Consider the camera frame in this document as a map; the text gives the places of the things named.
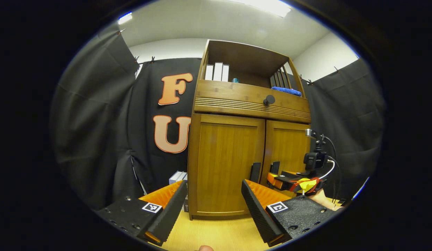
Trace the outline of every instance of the black knob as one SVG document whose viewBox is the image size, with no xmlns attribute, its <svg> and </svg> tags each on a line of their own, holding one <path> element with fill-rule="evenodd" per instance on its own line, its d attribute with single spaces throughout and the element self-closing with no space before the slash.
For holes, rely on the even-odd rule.
<svg viewBox="0 0 432 251">
<path fill-rule="evenodd" d="M 267 95 L 264 100 L 264 105 L 270 105 L 273 103 L 275 103 L 275 97 L 273 97 L 272 95 Z"/>
</svg>

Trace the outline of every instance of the ceiling light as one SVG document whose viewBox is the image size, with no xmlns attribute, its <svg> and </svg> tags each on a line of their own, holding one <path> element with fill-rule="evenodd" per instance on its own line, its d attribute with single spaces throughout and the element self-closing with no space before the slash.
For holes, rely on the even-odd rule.
<svg viewBox="0 0 432 251">
<path fill-rule="evenodd" d="M 125 16 L 120 17 L 118 20 L 118 24 L 122 24 L 122 23 L 124 23 L 128 20 L 131 20 L 131 19 L 132 19 L 132 12 L 126 14 Z"/>
<path fill-rule="evenodd" d="M 256 8 L 260 8 L 264 11 L 273 13 L 280 17 L 285 17 L 289 11 L 291 11 L 291 7 L 287 3 L 283 3 L 279 0 L 226 0 L 230 2 L 244 3 L 246 5 L 254 6 Z"/>
</svg>

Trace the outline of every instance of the cabinet door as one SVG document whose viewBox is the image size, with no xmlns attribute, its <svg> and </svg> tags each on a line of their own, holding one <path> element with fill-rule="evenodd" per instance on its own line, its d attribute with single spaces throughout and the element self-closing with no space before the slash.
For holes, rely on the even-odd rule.
<svg viewBox="0 0 432 251">
<path fill-rule="evenodd" d="M 267 121 L 265 134 L 264 165 L 262 167 L 260 184 L 267 186 L 267 174 L 270 164 L 279 161 L 279 173 L 282 170 L 290 172 L 304 172 L 304 154 L 310 150 L 310 138 L 306 136 L 305 130 L 310 128 L 308 124 L 297 124 L 281 121 Z M 290 197 L 295 194 L 282 191 Z"/>
<path fill-rule="evenodd" d="M 248 214 L 241 194 L 253 162 L 264 155 L 265 120 L 192 114 L 188 153 L 191 215 Z"/>
</svg>

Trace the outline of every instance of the blue cloth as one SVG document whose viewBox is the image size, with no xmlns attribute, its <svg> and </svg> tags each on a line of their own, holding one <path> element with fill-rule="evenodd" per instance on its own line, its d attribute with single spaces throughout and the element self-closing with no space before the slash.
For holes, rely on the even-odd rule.
<svg viewBox="0 0 432 251">
<path fill-rule="evenodd" d="M 287 89 L 287 88 L 284 88 L 284 87 L 273 86 L 272 90 L 277 90 L 277 91 L 280 91 L 280 92 L 287 92 L 287 93 L 290 93 L 290 94 L 293 94 L 293 95 L 301 97 L 301 92 L 299 92 L 297 90 L 294 90 L 294 89 Z"/>
</svg>

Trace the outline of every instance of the wooden cabinet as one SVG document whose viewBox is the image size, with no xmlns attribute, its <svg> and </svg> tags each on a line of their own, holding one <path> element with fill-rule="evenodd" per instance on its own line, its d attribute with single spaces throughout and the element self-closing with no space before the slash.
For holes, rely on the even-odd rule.
<svg viewBox="0 0 432 251">
<path fill-rule="evenodd" d="M 188 163 L 191 215 L 248 214 L 240 184 L 253 162 L 262 162 L 265 120 L 192 115 Z"/>
<path fill-rule="evenodd" d="M 205 80 L 207 64 L 229 64 L 229 80 Z M 288 63 L 301 97 L 270 89 L 290 87 Z M 203 53 L 192 109 L 188 149 L 188 205 L 193 216 L 248 216 L 241 195 L 253 162 L 261 162 L 260 184 L 267 184 L 270 164 L 280 171 L 304 171 L 310 147 L 309 102 L 291 61 L 256 46 L 208 40 Z M 264 103 L 267 95 L 275 102 Z"/>
</svg>

